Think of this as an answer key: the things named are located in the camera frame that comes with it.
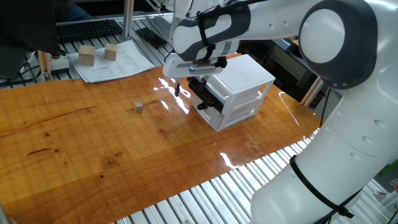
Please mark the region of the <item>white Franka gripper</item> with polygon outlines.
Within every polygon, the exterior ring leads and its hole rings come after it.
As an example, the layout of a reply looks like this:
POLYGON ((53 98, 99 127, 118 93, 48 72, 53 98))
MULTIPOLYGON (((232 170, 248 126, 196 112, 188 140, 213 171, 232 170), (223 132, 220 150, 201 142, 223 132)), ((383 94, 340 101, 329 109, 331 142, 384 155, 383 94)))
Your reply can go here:
MULTIPOLYGON (((219 74, 223 71, 222 67, 216 67, 217 58, 211 60, 194 60, 184 61, 176 53, 171 53, 165 58, 163 67, 163 74, 167 78, 187 78, 204 76, 201 78, 199 90, 206 87, 205 75, 219 74)), ((174 83, 174 95, 178 96, 180 93, 180 83, 178 80, 174 83)))

